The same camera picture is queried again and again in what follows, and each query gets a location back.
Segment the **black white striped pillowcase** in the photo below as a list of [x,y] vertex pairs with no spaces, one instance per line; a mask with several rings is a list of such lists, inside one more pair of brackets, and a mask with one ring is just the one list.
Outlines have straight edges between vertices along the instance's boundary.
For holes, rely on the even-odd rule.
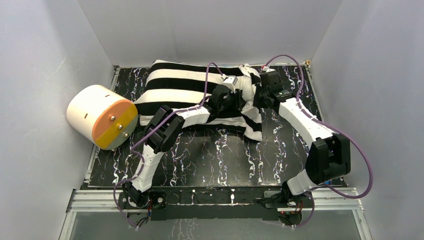
[[244,134],[253,141],[262,141],[261,110],[253,105],[259,72],[250,65],[207,68],[157,59],[149,69],[144,93],[134,102],[139,124],[146,126],[159,108],[167,105],[183,109],[198,105],[204,96],[223,83],[221,75],[237,77],[235,88],[241,92],[245,106],[241,110],[220,113],[207,125],[227,128]]

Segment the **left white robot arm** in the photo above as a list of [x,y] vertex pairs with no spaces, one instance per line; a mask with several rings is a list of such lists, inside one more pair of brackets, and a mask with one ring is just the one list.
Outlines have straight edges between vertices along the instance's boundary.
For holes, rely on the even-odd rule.
[[140,157],[135,175],[122,183],[124,196],[137,208],[149,203],[147,191],[152,187],[155,171],[165,152],[177,141],[182,129],[203,125],[225,111],[238,111],[243,107],[241,90],[218,85],[211,96],[199,104],[186,108],[163,105],[145,126],[143,138],[131,152]]

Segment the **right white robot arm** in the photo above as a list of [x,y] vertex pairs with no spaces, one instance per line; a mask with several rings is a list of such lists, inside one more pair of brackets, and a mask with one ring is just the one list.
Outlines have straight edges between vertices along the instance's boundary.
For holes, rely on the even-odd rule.
[[302,199],[301,194],[350,173],[350,141],[319,124],[302,101],[284,89],[275,70],[260,74],[254,105],[276,111],[299,133],[309,149],[304,169],[282,184],[281,199],[286,206],[295,207]]

